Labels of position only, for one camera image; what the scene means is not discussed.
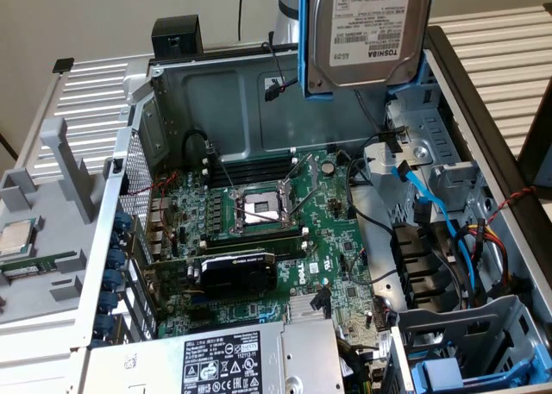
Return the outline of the hard disk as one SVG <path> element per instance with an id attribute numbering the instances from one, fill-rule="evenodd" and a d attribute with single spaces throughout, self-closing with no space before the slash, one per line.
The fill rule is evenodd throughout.
<path id="1" fill-rule="evenodd" d="M 308 99 L 410 83 L 432 0 L 298 0 L 298 82 Z"/>

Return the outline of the black RAM slot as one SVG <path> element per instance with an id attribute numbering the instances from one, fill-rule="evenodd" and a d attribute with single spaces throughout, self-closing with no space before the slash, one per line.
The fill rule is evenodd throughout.
<path id="1" fill-rule="evenodd" d="M 222 165 L 217 161 L 209 170 L 211 173 L 222 172 L 223 167 L 225 167 L 228 172 L 283 172 L 284 170 L 292 169 L 292 156 L 287 154 L 258 159 L 239 160 L 223 163 Z"/>
<path id="2" fill-rule="evenodd" d="M 298 238 L 303 236 L 303 225 L 298 225 L 289 229 L 274 231 L 258 231 L 250 235 L 238 235 L 227 238 L 215 238 L 214 236 L 206 238 L 204 241 L 209 247 L 223 247 L 230 245 L 239 245 L 244 243 L 253 243 L 260 241 L 284 240 L 289 238 Z"/>
<path id="3" fill-rule="evenodd" d="M 229 176 L 234 185 L 241 184 L 254 184 L 266 181 L 273 181 L 283 179 L 290 170 L 284 170 L 283 172 L 268 172 L 268 171 L 254 171 L 254 172 L 222 172 L 210 173 L 209 187 L 220 188 L 230 186 L 230 182 L 227 178 Z"/>
<path id="4" fill-rule="evenodd" d="M 303 240 L 300 237 L 241 237 L 219 241 L 206 241 L 199 252 L 205 255 L 265 252 L 278 258 L 304 257 Z"/>

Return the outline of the CPU socket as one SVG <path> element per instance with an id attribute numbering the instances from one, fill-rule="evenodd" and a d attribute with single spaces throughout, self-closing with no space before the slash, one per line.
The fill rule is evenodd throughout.
<path id="1" fill-rule="evenodd" d="M 233 216 L 229 232 L 233 235 L 250 235 L 257 230 L 285 230 L 297 224 L 292 215 L 289 182 L 244 185 L 232 190 L 229 200 Z"/>

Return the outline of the open PC case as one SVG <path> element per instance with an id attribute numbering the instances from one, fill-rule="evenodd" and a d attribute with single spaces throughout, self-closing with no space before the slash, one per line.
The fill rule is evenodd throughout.
<path id="1" fill-rule="evenodd" d="M 348 153 L 367 177 L 352 189 L 352 208 L 364 220 L 370 271 L 387 279 L 374 293 L 389 311 L 389 349 L 398 314 L 410 310 L 393 260 L 393 226 L 442 222 L 447 261 L 458 271 L 459 306 L 452 311 L 516 296 L 552 353 L 552 224 L 443 31 L 430 28 L 417 76 L 404 85 L 308 99 L 297 61 L 297 47 L 264 42 L 151 63 L 146 91 L 130 105 L 108 168 L 90 263 L 95 277 L 87 285 L 95 297 L 83 315 L 88 340 L 67 394 L 83 394 L 93 349 L 171 338 L 158 335 L 160 316 L 143 274 L 154 260 L 148 227 L 161 178 L 204 163 L 324 148 Z M 441 199 L 424 183 L 420 166 L 432 162 L 429 149 L 389 114 L 394 95 L 410 88 L 444 95 L 486 181 L 477 195 L 449 187 Z M 376 365 L 337 335 L 336 344 L 344 394 L 380 394 L 389 349 Z"/>

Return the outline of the black graphics card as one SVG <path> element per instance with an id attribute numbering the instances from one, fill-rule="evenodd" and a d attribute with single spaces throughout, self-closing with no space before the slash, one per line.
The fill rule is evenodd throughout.
<path id="1" fill-rule="evenodd" d="M 198 293 L 208 298 L 261 295 L 278 283 L 277 258 L 261 250 L 157 262 L 147 281 L 164 296 Z"/>

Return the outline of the silver heat sink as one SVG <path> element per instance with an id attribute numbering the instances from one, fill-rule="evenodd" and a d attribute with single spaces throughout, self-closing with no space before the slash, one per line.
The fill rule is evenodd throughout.
<path id="1" fill-rule="evenodd" d="M 323 309 L 319 310 L 311 305 L 315 294 L 297 295 L 290 297 L 287 319 L 289 323 L 319 321 L 325 318 Z"/>

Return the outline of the green motherboard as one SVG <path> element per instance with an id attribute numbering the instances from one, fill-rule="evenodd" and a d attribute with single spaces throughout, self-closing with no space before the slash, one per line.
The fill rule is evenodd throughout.
<path id="1" fill-rule="evenodd" d="M 343 151 L 320 149 L 289 153 L 292 169 L 283 178 L 292 188 L 292 215 L 303 225 L 304 257 L 277 258 L 278 283 L 261 295 L 208 298 L 198 293 L 164 296 L 147 281 L 157 262 L 203 258 L 205 239 L 233 235 L 229 193 L 244 185 L 209 187 L 210 170 L 186 168 L 160 179 L 151 202 L 148 239 L 153 263 L 143 274 L 160 316 L 161 338 L 232 326 L 288 322 L 290 297 L 315 294 L 311 305 L 332 321 L 341 345 L 351 353 L 381 365 L 389 349 L 388 309 L 374 293 L 387 279 L 371 273 L 362 237 L 364 220 L 352 208 L 356 184 L 367 177 L 356 159 Z M 336 172 L 323 176 L 321 164 L 331 161 Z"/>

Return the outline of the silver drive cage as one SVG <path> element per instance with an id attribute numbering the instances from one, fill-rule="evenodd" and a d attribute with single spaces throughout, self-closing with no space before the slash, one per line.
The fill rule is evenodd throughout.
<path id="1" fill-rule="evenodd" d="M 477 195 L 486 181 L 469 151 L 449 105 L 439 90 L 400 91 L 388 104 L 397 125 L 408 128 L 414 141 L 424 142 L 432 157 L 420 166 L 421 177 L 433 194 L 444 199 L 444 188 L 459 187 Z"/>

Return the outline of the silver power supply unit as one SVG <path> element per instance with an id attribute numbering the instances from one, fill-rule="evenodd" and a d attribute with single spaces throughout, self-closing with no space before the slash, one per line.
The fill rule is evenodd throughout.
<path id="1" fill-rule="evenodd" d="M 329 320 L 95 348 L 83 394 L 344 394 Z"/>

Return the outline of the small black box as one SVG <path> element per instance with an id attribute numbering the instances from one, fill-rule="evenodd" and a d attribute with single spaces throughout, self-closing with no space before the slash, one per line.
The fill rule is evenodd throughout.
<path id="1" fill-rule="evenodd" d="M 198 15 L 158 18 L 151 32 L 156 59 L 177 59 L 204 53 Z"/>

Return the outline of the grey parts rack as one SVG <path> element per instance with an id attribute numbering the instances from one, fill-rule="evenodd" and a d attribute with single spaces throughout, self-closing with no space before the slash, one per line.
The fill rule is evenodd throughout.
<path id="1" fill-rule="evenodd" d="M 0 178 L 0 324 L 78 306 L 105 177 L 74 157 L 66 133 L 60 117 L 41 127 L 59 177 L 38 182 L 17 167 Z"/>

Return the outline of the green RAM stick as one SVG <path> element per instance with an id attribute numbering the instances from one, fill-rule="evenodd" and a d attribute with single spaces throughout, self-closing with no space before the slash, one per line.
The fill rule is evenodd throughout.
<path id="1" fill-rule="evenodd" d="M 67 252 L 26 260 L 0 262 L 0 272 L 9 278 L 55 272 L 58 270 L 55 260 L 75 254 L 75 252 Z"/>

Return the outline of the dark flat panel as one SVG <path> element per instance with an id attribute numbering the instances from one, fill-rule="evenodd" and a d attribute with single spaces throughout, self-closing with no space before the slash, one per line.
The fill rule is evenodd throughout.
<path id="1" fill-rule="evenodd" d="M 517 158 L 538 197 L 552 201 L 552 77 Z"/>

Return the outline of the silver CPU chip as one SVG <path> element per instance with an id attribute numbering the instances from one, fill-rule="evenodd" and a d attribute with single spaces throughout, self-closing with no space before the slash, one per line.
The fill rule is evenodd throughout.
<path id="1" fill-rule="evenodd" d="M 0 256 L 26 254 L 34 229 L 34 218 L 7 223 L 0 232 Z"/>

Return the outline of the black plastic fan duct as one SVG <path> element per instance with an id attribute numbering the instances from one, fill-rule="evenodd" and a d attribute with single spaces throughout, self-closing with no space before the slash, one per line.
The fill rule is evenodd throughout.
<path id="1" fill-rule="evenodd" d="M 392 255 L 407 308 L 450 312 L 459 306 L 457 269 L 447 261 L 449 244 L 442 222 L 393 226 Z"/>

